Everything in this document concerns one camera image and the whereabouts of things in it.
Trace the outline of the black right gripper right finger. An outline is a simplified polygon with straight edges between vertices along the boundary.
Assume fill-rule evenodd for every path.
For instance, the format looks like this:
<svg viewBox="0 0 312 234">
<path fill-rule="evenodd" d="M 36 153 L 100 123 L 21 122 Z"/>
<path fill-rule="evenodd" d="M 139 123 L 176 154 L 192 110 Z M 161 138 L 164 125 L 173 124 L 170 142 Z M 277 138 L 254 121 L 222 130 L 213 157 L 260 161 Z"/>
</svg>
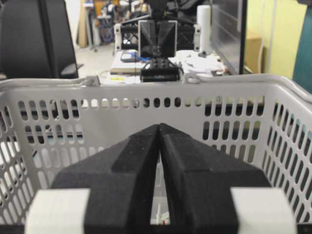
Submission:
<svg viewBox="0 0 312 234">
<path fill-rule="evenodd" d="M 293 211 L 264 172 L 167 124 L 159 126 L 173 223 L 194 234 L 295 234 Z"/>
</svg>

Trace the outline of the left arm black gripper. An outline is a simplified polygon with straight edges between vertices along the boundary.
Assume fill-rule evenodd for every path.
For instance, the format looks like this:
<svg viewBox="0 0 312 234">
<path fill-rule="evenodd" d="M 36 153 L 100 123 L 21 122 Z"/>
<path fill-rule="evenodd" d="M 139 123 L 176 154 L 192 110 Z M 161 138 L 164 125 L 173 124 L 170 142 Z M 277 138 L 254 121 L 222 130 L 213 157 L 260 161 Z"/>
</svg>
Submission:
<svg viewBox="0 0 312 234">
<path fill-rule="evenodd" d="M 138 21 L 138 51 L 142 58 L 150 59 L 140 70 L 141 82 L 171 82 L 180 80 L 180 67 L 168 58 L 176 55 L 177 21 Z"/>
</svg>

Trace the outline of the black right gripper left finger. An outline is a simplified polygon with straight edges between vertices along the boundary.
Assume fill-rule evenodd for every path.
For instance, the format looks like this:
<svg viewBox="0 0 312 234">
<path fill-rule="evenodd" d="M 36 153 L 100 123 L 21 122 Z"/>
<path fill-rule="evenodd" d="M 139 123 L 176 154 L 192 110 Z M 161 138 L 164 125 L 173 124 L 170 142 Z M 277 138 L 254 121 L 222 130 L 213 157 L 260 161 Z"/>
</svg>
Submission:
<svg viewBox="0 0 312 234">
<path fill-rule="evenodd" d="M 36 193 L 25 232 L 148 233 L 159 149 L 159 126 L 152 125 L 61 170 Z"/>
</svg>

